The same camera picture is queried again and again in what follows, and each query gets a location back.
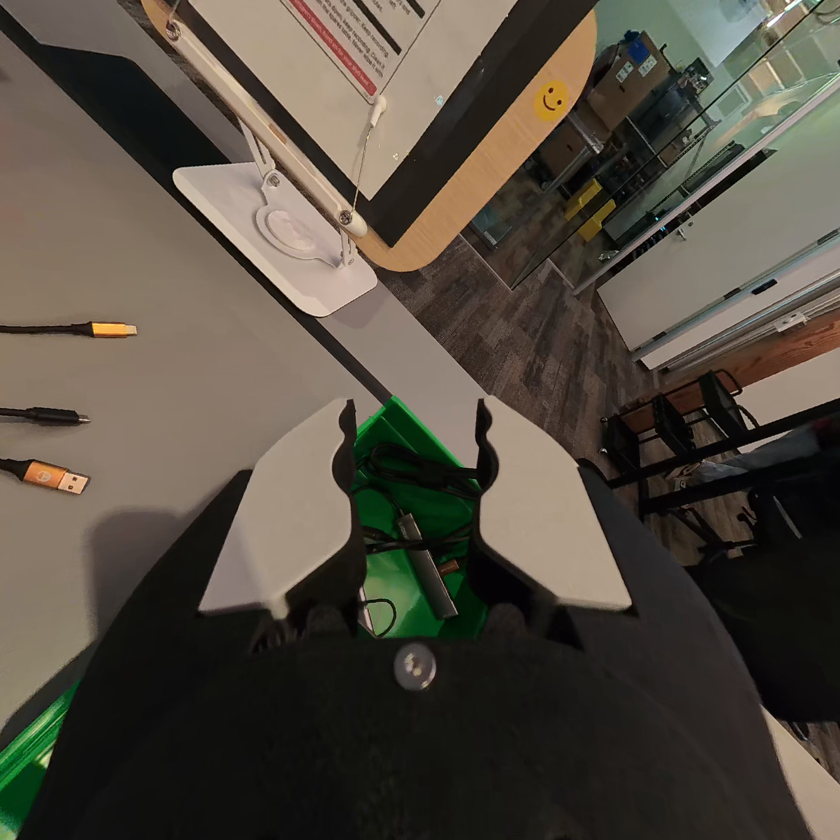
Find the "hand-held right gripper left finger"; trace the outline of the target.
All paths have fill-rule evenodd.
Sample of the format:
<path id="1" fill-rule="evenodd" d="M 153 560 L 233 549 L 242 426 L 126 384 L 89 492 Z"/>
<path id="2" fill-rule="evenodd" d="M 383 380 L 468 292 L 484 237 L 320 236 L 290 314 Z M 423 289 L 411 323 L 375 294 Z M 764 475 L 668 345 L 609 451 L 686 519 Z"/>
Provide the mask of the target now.
<path id="1" fill-rule="evenodd" d="M 299 619 L 329 604 L 355 620 L 366 576 L 353 498 L 356 412 L 336 399 L 294 427 L 253 468 L 199 603 L 215 615 L 262 608 Z"/>

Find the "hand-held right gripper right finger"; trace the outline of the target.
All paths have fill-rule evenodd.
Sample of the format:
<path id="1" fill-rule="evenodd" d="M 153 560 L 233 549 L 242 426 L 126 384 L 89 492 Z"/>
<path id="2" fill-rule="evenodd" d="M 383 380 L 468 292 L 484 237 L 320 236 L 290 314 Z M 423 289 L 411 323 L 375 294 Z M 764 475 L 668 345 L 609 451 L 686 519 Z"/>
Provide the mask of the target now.
<path id="1" fill-rule="evenodd" d="M 632 597 L 574 458 L 495 396 L 476 409 L 472 548 L 553 603 L 623 613 Z"/>

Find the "green plastic bin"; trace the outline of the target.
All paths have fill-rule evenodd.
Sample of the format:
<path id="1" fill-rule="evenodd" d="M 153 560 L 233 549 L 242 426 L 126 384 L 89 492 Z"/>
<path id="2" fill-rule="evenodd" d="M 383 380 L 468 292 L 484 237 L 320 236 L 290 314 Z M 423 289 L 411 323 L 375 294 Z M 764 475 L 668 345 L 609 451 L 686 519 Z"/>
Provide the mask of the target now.
<path id="1" fill-rule="evenodd" d="M 357 472 L 353 495 L 360 521 L 374 544 L 392 551 L 369 554 L 360 596 L 378 637 L 436 637 L 471 634 L 484 608 L 470 590 L 460 593 L 464 574 L 444 583 L 459 615 L 438 621 L 413 572 L 396 520 L 413 514 L 434 560 L 461 562 L 467 530 L 479 495 L 474 470 L 463 467 L 397 397 L 359 426 L 353 447 Z M 56 745 L 79 746 L 80 792 L 68 789 L 76 815 L 129 757 L 145 712 L 163 712 L 171 700 L 189 697 L 210 674 L 211 655 L 178 633 L 171 646 L 154 622 L 164 617 L 172 595 L 183 592 L 185 574 L 159 563 L 132 593 L 83 676 L 2 751 L 2 838 L 35 837 L 30 814 L 44 798 L 49 761 Z"/>

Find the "grey metal usb hub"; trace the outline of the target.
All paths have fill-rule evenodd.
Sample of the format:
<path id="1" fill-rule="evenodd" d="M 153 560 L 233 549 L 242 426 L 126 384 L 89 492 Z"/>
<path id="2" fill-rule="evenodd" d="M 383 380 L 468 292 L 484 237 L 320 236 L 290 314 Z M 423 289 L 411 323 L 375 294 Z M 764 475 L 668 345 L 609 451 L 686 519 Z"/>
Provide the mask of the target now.
<path id="1" fill-rule="evenodd" d="M 438 571 L 429 549 L 420 549 L 419 543 L 423 535 L 412 513 L 407 512 L 399 516 L 395 522 L 402 541 L 403 548 L 412 565 L 417 582 L 438 621 L 447 621 L 458 616 L 458 609 L 448 591 L 444 579 Z"/>

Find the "yellow storage bin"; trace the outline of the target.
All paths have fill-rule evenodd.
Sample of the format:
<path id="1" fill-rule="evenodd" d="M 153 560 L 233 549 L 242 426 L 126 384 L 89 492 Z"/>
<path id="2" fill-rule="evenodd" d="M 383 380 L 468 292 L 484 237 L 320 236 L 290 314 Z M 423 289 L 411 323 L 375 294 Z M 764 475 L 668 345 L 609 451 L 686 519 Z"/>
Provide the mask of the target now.
<path id="1" fill-rule="evenodd" d="M 578 228 L 577 235 L 585 244 L 592 242 L 603 229 L 605 220 L 616 210 L 616 201 L 613 198 L 607 200 L 594 213 L 583 222 Z"/>
<path id="2" fill-rule="evenodd" d="M 564 219 L 570 222 L 601 190 L 602 185 L 595 178 L 591 178 L 584 183 L 577 192 L 570 196 L 563 212 Z"/>

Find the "white panel stand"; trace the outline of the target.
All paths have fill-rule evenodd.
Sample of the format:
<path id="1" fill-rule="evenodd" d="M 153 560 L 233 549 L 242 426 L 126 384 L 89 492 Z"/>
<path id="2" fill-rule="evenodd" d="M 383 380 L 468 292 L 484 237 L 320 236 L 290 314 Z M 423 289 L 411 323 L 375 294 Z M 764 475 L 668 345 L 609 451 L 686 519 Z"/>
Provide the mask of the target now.
<path id="1" fill-rule="evenodd" d="M 333 226 L 241 123 L 253 161 L 182 167 L 177 189 L 301 312 L 325 318 L 377 285 L 351 236 Z"/>

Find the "cardboard box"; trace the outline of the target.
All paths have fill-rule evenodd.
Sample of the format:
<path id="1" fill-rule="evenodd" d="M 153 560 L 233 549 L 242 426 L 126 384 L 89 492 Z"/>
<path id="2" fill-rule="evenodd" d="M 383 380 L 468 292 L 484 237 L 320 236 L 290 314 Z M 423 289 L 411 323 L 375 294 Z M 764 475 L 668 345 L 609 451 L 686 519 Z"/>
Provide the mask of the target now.
<path id="1" fill-rule="evenodd" d="M 647 32 L 605 47 L 595 59 L 588 108 L 613 131 L 671 75 L 671 65 Z"/>
<path id="2" fill-rule="evenodd" d="M 533 158 L 539 163 L 542 178 L 552 181 L 576 172 L 585 161 L 600 154 L 604 144 L 585 123 L 566 119 L 541 142 Z"/>

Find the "yellow smiley sticker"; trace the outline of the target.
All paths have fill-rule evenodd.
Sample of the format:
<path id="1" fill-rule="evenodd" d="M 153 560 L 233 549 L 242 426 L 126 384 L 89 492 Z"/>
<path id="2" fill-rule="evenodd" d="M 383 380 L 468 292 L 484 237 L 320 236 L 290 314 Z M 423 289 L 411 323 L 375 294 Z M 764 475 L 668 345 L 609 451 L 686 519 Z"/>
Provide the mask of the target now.
<path id="1" fill-rule="evenodd" d="M 533 109 L 536 117 L 546 123 L 557 123 L 567 111 L 569 89 L 560 79 L 547 81 L 537 90 Z"/>

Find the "black metal table frame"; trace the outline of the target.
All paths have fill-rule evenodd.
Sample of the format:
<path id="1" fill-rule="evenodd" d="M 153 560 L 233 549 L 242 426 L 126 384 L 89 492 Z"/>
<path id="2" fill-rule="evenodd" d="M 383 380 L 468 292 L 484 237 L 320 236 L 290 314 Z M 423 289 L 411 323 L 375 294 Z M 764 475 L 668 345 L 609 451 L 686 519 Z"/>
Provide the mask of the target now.
<path id="1" fill-rule="evenodd" d="M 730 452 L 738 452 L 738 456 L 742 456 L 742 448 L 750 445 L 753 449 L 749 451 L 749 455 L 755 455 L 769 445 L 777 449 L 779 442 L 785 441 L 790 434 L 803 428 L 812 428 L 826 421 L 838 424 L 838 408 L 838 400 L 826 402 L 732 437 L 725 437 L 704 447 L 673 455 L 650 465 L 627 469 L 605 482 L 611 490 L 635 487 L 638 511 L 640 516 L 645 518 L 652 515 L 665 515 L 681 508 L 688 508 L 699 501 L 725 497 L 735 492 L 771 484 L 782 478 L 797 477 L 809 470 L 821 468 L 831 458 L 837 458 L 838 446 L 828 450 L 825 457 L 822 457 L 822 452 L 818 450 L 808 456 L 779 458 L 767 466 L 744 468 L 732 475 L 717 477 L 698 486 L 683 486 L 678 490 L 655 497 L 648 492 L 648 481 L 652 478 L 672 476 L 677 479 L 682 476 L 687 480 L 690 467 L 698 469 L 712 456 Z"/>

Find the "white board panel with rail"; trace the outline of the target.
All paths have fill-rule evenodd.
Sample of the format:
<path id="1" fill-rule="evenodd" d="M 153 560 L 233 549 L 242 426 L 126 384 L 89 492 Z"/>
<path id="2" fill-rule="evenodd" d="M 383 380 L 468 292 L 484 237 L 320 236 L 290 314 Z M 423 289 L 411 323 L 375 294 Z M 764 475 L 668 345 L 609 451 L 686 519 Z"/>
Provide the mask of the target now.
<path id="1" fill-rule="evenodd" d="M 662 371 L 693 353 L 731 342 L 739 328 L 808 292 L 838 284 L 838 227 L 782 258 L 776 266 L 738 279 L 729 266 L 672 280 L 609 279 L 597 292 L 632 359 Z"/>

